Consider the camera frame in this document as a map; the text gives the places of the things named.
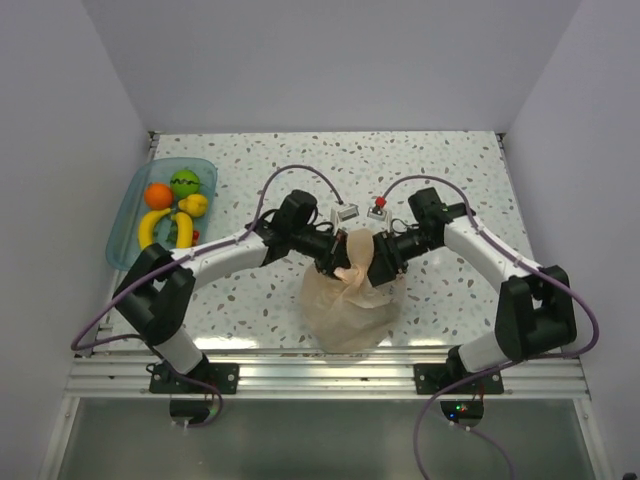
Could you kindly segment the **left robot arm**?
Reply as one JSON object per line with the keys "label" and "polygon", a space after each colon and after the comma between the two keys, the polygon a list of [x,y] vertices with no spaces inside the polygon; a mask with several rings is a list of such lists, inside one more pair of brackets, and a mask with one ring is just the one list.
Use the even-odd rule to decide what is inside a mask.
{"label": "left robot arm", "polygon": [[349,267],[346,236],[309,223],[316,209],[313,195],[294,190],[253,229],[199,248],[169,251],[153,244],[141,252],[116,290],[116,310],[173,368],[172,379],[182,390],[197,392],[208,379],[208,361],[183,327],[193,292],[226,275],[274,263],[290,251],[313,259],[329,276]]}

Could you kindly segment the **orange plastic bag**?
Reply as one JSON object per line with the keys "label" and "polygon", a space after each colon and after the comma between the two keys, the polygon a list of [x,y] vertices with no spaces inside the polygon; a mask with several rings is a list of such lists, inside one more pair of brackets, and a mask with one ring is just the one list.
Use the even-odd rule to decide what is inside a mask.
{"label": "orange plastic bag", "polygon": [[406,298],[402,276],[377,287],[371,284],[371,230],[351,231],[346,253],[350,265],[335,268],[335,278],[308,267],[299,295],[302,316],[328,353],[354,353],[377,346],[395,328]]}

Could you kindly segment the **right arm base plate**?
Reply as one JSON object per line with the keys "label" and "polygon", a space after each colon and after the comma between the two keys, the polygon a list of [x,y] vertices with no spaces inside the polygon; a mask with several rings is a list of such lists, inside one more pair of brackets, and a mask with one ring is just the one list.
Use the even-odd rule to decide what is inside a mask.
{"label": "right arm base plate", "polygon": [[[464,378],[471,376],[462,364],[459,346],[449,350],[443,362],[416,363],[413,378],[418,395],[433,395]],[[485,375],[480,379],[457,387],[452,394],[497,394],[505,392],[500,373]]]}

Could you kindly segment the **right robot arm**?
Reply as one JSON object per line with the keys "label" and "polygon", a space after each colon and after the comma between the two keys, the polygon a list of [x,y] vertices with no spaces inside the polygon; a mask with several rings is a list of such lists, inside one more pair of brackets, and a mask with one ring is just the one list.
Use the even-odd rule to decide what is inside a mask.
{"label": "right robot arm", "polygon": [[409,197],[416,225],[403,233],[373,237],[368,270],[372,286],[386,284],[407,271],[408,262],[447,248],[468,262],[498,293],[493,330],[452,348],[445,379],[451,389],[468,392],[481,371],[509,361],[521,362],[572,343],[577,337],[573,300],[565,291],[566,272],[517,258],[517,252],[483,225],[464,204],[447,205],[434,188]]}

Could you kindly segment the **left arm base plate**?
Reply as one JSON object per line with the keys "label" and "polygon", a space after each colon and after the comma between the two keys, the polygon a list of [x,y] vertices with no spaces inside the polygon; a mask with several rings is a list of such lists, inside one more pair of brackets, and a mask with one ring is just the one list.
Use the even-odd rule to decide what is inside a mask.
{"label": "left arm base plate", "polygon": [[240,367],[237,363],[200,363],[188,374],[176,374],[166,362],[148,364],[149,391],[153,394],[233,395],[237,391]]}

